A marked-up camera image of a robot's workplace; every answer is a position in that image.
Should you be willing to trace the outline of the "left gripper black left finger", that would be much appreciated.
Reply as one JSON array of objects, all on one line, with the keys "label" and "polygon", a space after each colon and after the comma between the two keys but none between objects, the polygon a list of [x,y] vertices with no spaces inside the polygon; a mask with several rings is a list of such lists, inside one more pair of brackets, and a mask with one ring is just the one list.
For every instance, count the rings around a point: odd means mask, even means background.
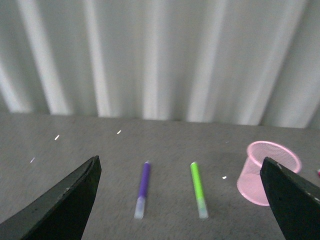
[{"label": "left gripper black left finger", "polygon": [[101,177],[99,156],[76,170],[0,225],[2,240],[80,240]]}]

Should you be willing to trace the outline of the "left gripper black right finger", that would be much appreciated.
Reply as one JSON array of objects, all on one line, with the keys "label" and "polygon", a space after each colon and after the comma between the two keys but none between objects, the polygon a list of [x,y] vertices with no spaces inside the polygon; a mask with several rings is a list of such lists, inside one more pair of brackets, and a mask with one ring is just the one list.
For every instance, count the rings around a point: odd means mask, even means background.
[{"label": "left gripper black right finger", "polygon": [[320,188],[270,157],[260,170],[272,213],[287,240],[320,238]]}]

